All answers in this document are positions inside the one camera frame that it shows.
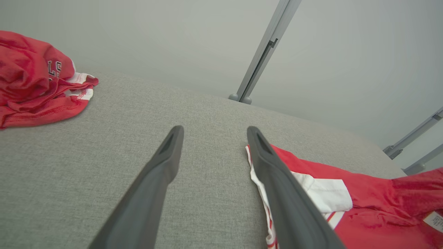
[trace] couch cushion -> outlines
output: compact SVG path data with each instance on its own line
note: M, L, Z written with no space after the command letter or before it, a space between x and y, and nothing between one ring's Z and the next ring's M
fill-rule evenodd
M174 125L185 138L156 246L266 247L246 128L301 159L382 178L404 173L354 134L118 73L77 117L0 132L0 247L84 248Z

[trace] care label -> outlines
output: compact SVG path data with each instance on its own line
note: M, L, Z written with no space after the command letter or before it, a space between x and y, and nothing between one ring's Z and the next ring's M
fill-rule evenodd
M430 213L423 221L443 233L443 217L437 212Z

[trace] white stripe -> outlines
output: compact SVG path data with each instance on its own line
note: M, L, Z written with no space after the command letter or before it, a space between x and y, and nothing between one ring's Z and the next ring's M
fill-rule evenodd
M80 89L80 90L66 90L64 92L64 94L67 97L70 96L78 96L77 99L82 99L82 100L90 100L92 98L92 96L94 95L94 90L92 90L92 88L87 88L87 89Z
M266 213L266 222L268 223L268 236L266 236L266 244L271 245L272 243L274 243L276 237L275 226L272 226L271 228L271 221L274 222L274 220L272 218L271 211L268 212L268 210L270 210L271 208L269 207L268 197L266 195L264 185L255 174L255 169L254 165L252 164L251 153L248 146L246 146L246 152L248 153L248 161L249 165L251 166L251 180L257 185L258 192L263 202L264 211Z
M74 61L71 59L71 61L72 61L72 67L74 68L74 72L75 71L77 71L76 69L75 69L75 64L74 64Z
M328 222L332 229L335 229L335 227L338 225L344 214L345 212L343 211L335 212L335 214Z
M66 79L66 81L69 83L83 84L86 82L86 78L88 76L91 78L95 78L94 76L92 76L90 74L81 74L81 73L76 72L76 73L74 73L74 75L71 78Z
M332 213L322 213L325 220L328 220L329 216L331 216Z

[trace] gray wall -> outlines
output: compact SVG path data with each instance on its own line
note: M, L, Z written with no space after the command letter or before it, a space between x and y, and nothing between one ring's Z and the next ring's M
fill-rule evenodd
M278 0L0 4L0 29L50 42L77 64L228 97ZM253 105L393 144L443 106L442 12L442 0L303 0Z
M438 156L434 157L432 160L427 162L425 165L426 165L426 168L424 171L430 171L433 169L443 167L443 153L440 153Z
M412 143L406 146L403 149L403 152L394 158L393 161L399 165L400 168L406 169L439 147L442 143L443 121L439 121L434 126L429 128L429 130L415 139Z
M252 105L381 148L443 106L442 0L302 0Z
M49 42L77 64L227 98L278 2L1 0L0 29Z

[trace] red fabric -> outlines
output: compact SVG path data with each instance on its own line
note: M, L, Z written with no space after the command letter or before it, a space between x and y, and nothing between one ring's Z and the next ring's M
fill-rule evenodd
M423 222L432 211L443 214L443 168L380 179L301 160L273 148L291 171L343 180L353 208L345 212L335 232L347 248L443 248L443 233Z
M71 59L49 43L0 31L0 128L48 124L79 114L88 101L64 92L92 88L98 79L67 82L74 72Z

